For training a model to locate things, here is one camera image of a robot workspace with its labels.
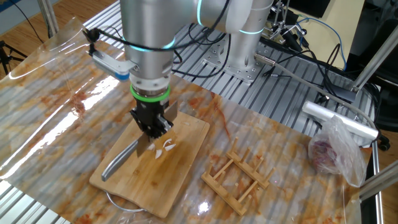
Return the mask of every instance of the wooden floor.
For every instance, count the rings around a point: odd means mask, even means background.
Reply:
[[[55,15],[60,28],[62,28],[71,18],[77,17],[82,22],[87,21],[97,13],[108,7],[115,0],[61,0],[54,5]],[[30,19],[36,28],[40,38],[47,40],[47,30],[41,14]],[[19,24],[9,32],[0,36],[0,40],[4,40],[7,44],[29,55],[41,43],[36,38],[32,28],[27,22]],[[11,63],[11,67],[15,67],[17,63]],[[4,77],[4,71],[0,68],[0,78]],[[391,148],[387,152],[379,151],[380,168],[383,169],[398,159],[398,133],[390,133],[383,131],[391,141]],[[384,223],[398,223],[398,183],[390,186],[382,192]]]

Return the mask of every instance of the metal pole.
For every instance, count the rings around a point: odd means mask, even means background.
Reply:
[[[47,25],[49,38],[51,38],[60,30],[58,27],[57,18],[54,14],[54,9],[52,8],[50,0],[37,0],[37,2],[40,6],[40,10],[42,11],[44,22]]]
[[[274,25],[276,25],[276,23],[278,22],[278,15],[279,15],[279,9],[280,9],[281,4],[282,4],[282,0],[279,0],[278,1],[278,9],[276,10]]]
[[[359,191],[361,201],[379,193],[398,181],[398,161],[387,166],[380,173],[369,178]]]
[[[359,77],[354,81],[351,91],[357,93],[362,89],[365,83],[372,77],[373,73],[379,68],[381,63],[383,63],[392,50],[394,50],[396,45],[398,45],[398,26],[394,31],[392,31],[391,35],[373,56],[372,60],[368,63]]]
[[[373,174],[376,175],[380,172],[379,168],[379,152],[377,151],[377,142],[372,143],[373,153]],[[376,199],[376,223],[383,224],[383,207],[381,201],[381,192],[377,193]]]
[[[286,10],[285,10],[285,14],[284,14],[284,22],[286,22],[286,16],[287,16],[287,11],[289,10],[289,4],[290,4],[290,0],[287,0]]]

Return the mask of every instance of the plastic bag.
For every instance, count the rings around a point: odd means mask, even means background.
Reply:
[[[366,164],[360,148],[336,116],[323,123],[321,133],[312,138],[308,156],[317,171],[341,174],[353,187],[360,187],[365,181]]]

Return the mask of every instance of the knife handle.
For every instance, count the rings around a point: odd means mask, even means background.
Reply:
[[[136,150],[137,145],[138,141],[135,140],[109,163],[101,174],[103,182],[106,182],[129,159],[131,154]]]

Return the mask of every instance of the metal bracket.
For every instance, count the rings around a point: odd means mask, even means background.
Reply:
[[[99,50],[93,53],[93,60],[99,69],[122,82],[129,80],[130,70],[139,70],[138,65],[130,60],[121,62]]]
[[[218,69],[223,66],[224,60],[222,59],[223,57],[220,57],[220,53],[224,49],[224,44],[222,44],[222,42],[225,43],[225,41],[221,41],[218,45],[213,45],[210,47],[210,49],[203,56],[203,63],[207,63],[208,65]],[[237,79],[240,79],[246,83],[252,83],[262,70],[263,66],[263,63],[256,62],[256,64],[250,68],[235,68],[227,63],[223,71],[228,75],[232,75],[233,77],[236,77]]]

